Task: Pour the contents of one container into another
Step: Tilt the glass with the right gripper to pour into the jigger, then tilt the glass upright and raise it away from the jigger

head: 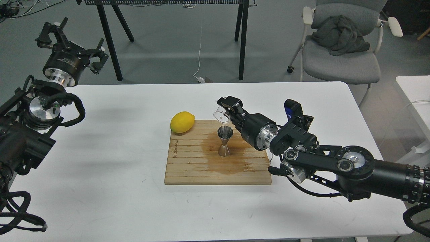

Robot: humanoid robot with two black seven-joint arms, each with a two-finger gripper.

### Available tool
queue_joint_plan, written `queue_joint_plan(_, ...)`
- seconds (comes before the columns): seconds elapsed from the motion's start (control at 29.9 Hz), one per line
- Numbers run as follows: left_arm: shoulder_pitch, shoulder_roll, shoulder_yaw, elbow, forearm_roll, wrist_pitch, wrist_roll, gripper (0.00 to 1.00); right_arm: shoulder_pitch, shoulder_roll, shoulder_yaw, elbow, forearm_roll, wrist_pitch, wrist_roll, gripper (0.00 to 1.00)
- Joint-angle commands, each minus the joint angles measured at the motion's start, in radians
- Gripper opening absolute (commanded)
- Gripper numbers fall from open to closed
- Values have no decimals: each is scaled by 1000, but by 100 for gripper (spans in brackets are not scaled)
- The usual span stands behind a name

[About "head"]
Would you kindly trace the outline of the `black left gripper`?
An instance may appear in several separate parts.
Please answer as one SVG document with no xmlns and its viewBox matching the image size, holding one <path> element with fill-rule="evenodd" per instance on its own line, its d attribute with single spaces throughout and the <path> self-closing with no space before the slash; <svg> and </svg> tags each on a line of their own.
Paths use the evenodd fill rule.
<svg viewBox="0 0 430 242">
<path fill-rule="evenodd" d="M 105 65 L 108 54 L 104 52 L 104 39 L 93 49 L 83 49 L 69 41 L 63 33 L 68 18 L 57 24 L 45 23 L 39 37 L 35 39 L 39 48 L 52 49 L 43 73 L 50 80 L 59 81 L 64 87 L 75 87 L 84 71 L 88 67 L 92 73 L 98 75 Z M 57 43 L 52 44 L 49 34 L 54 34 Z"/>
</svg>

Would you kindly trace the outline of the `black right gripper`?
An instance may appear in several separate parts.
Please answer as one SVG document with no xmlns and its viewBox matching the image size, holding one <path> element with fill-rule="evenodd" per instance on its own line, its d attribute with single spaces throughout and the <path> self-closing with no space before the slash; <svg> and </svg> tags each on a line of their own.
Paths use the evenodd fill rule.
<svg viewBox="0 0 430 242">
<path fill-rule="evenodd" d="M 274 121 L 260 113 L 246 114 L 242 101 L 230 95 L 221 97 L 217 104 L 225 110 L 244 141 L 259 151 L 269 148 L 270 141 L 278 134 Z"/>
</svg>

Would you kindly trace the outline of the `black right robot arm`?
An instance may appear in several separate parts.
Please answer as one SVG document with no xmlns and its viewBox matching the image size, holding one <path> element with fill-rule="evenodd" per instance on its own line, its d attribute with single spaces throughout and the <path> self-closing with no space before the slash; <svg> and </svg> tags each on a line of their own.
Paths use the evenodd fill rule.
<svg viewBox="0 0 430 242">
<path fill-rule="evenodd" d="M 270 166 L 272 175 L 285 176 L 299 190 L 316 197 L 344 196 L 349 202 L 379 194 L 413 204 L 403 213 L 407 227 L 428 237 L 429 229 L 412 217 L 429 209 L 429 168 L 377 160 L 359 146 L 320 145 L 308 132 L 313 117 L 304 115 L 301 104 L 287 99 L 288 121 L 277 125 L 268 117 L 250 114 L 240 99 L 228 96 L 217 101 L 241 137 L 256 150 L 270 150 L 281 165 Z"/>
</svg>

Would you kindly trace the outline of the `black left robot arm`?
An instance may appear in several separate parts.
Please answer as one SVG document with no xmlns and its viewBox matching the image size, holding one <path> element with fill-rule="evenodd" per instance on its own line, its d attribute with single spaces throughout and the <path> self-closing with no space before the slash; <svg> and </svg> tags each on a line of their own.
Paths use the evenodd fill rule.
<svg viewBox="0 0 430 242">
<path fill-rule="evenodd" d="M 86 110 L 81 99 L 66 92 L 75 87 L 85 68 L 98 74 L 107 59 L 103 39 L 93 49 L 84 49 L 68 40 L 63 33 L 68 19 L 61 23 L 45 23 L 36 39 L 37 46 L 51 49 L 43 68 L 46 81 L 29 75 L 24 86 L 1 106 L 0 187 L 1 217 L 11 217 L 1 224 L 1 234 L 12 229 L 24 230 L 19 223 L 34 224 L 33 232 L 44 232 L 47 224 L 39 216 L 27 212 L 31 196 L 26 191 L 10 192 L 9 184 L 16 174 L 27 175 L 36 169 L 55 144 L 52 133 L 59 126 L 69 127 L 83 121 Z"/>
</svg>

